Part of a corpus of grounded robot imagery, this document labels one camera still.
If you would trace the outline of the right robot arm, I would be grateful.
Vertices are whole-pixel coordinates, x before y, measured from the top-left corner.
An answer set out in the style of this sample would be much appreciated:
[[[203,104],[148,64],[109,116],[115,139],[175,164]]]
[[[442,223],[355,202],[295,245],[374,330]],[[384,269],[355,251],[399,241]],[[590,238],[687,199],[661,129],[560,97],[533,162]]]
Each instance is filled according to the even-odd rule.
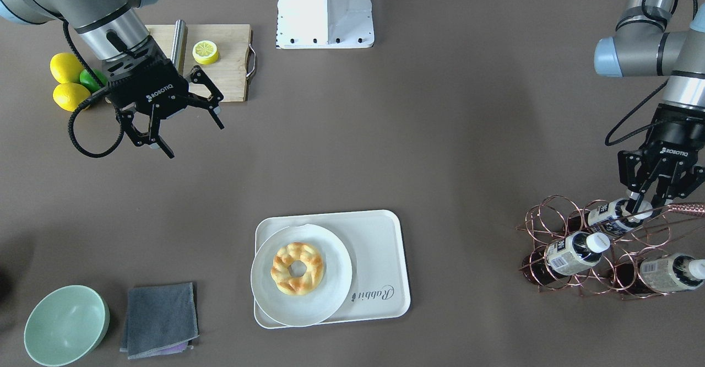
[[[101,61],[106,85],[84,99],[68,121],[71,142],[90,158],[103,158],[106,153],[81,147],[74,122],[83,109],[102,98],[113,104],[120,138],[126,135],[138,147],[160,148],[169,158],[173,151],[159,134],[161,121],[194,106],[209,111],[216,125],[223,127],[221,91],[199,66],[182,76],[136,14],[136,8],[156,1],[2,0],[3,18],[20,24],[61,20],[64,30],[73,28]]]

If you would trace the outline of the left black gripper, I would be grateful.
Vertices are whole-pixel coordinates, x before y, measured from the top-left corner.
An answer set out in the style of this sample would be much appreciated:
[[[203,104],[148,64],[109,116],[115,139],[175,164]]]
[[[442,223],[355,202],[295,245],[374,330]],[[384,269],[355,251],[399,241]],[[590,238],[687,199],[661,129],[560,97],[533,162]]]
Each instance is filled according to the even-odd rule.
[[[620,182],[629,192],[628,206],[641,206],[650,183],[658,180],[655,206],[686,198],[704,182],[695,165],[703,148],[703,110],[659,104],[643,149],[617,154]]]

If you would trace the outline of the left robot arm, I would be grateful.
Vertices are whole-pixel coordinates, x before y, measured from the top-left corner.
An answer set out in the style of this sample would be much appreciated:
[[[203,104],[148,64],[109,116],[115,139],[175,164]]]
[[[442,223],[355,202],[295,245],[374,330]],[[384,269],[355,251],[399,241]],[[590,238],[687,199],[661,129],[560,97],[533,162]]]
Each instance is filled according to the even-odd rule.
[[[625,208],[639,212],[652,184],[652,207],[685,198],[703,183],[703,6],[697,0],[628,0],[614,36],[597,43],[595,71],[605,77],[666,76],[644,143],[619,153]]]

